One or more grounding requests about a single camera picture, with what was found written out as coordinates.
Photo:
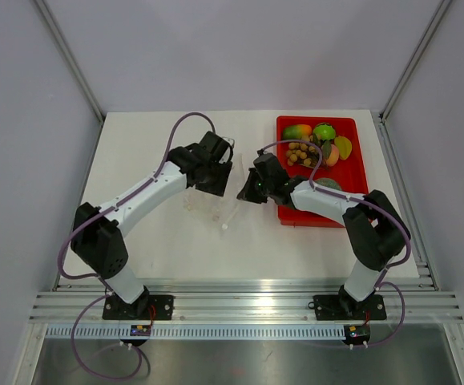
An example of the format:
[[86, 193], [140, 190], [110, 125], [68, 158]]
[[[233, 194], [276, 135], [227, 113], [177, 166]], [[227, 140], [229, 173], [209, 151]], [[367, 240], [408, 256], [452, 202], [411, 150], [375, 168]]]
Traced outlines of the clear zip top bag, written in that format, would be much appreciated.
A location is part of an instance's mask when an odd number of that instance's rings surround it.
[[228, 183], [222, 197], [191, 188], [184, 193], [183, 207], [191, 217], [212, 225], [221, 232], [227, 231], [239, 212], [240, 202], [236, 196], [244, 187], [244, 183], [243, 155], [239, 152], [233, 157]]

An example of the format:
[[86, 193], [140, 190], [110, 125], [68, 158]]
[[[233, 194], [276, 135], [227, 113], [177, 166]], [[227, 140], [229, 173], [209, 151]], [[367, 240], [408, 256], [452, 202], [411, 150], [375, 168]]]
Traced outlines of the orange peach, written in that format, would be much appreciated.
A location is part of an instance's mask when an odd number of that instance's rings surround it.
[[339, 160], [340, 152], [335, 144], [325, 144], [322, 147], [325, 164], [333, 167]]

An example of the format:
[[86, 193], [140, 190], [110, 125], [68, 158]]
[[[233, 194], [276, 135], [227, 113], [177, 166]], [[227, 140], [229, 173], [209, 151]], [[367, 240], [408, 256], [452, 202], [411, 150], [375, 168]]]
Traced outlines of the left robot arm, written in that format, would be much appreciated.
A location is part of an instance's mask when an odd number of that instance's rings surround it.
[[195, 188], [224, 195], [232, 169], [234, 142], [206, 132], [198, 143], [167, 151], [153, 175], [99, 206], [85, 203], [75, 213], [71, 250], [111, 292], [105, 320], [169, 320], [174, 298], [152, 295], [128, 264], [126, 236], [168, 198]]

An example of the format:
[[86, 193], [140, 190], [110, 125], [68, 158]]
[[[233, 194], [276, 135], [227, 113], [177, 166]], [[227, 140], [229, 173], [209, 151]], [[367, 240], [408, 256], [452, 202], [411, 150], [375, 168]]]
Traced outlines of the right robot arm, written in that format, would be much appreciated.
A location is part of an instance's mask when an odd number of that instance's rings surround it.
[[383, 192], [361, 195], [322, 186], [313, 178], [290, 177], [275, 155], [263, 150], [258, 154], [237, 199], [255, 204], [272, 200], [345, 227], [357, 261], [333, 310], [346, 318], [358, 317], [387, 272], [409, 258], [410, 231]]

